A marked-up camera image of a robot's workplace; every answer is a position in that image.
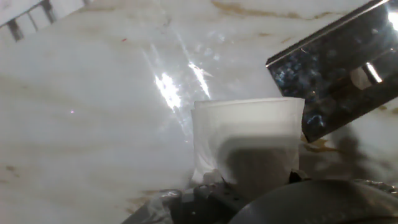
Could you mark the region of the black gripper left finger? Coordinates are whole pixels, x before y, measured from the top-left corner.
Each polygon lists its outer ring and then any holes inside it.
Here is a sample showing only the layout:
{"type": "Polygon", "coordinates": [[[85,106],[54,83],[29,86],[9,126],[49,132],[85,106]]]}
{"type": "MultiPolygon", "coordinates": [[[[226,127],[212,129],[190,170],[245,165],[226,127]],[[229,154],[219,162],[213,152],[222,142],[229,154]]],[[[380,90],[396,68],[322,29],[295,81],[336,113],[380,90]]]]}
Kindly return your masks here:
{"type": "Polygon", "coordinates": [[[122,224],[228,223],[249,201],[224,179],[188,190],[161,190],[122,224]]]}

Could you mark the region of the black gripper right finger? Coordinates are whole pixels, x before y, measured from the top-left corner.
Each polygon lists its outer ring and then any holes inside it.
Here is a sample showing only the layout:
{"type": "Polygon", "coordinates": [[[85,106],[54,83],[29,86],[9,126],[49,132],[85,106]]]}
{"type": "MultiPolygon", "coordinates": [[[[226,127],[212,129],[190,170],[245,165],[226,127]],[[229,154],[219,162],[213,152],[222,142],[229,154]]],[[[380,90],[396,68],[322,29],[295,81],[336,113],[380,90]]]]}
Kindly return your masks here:
{"type": "Polygon", "coordinates": [[[292,169],[289,175],[289,183],[297,183],[297,182],[303,182],[311,180],[311,178],[302,170],[295,170],[292,169]]]}

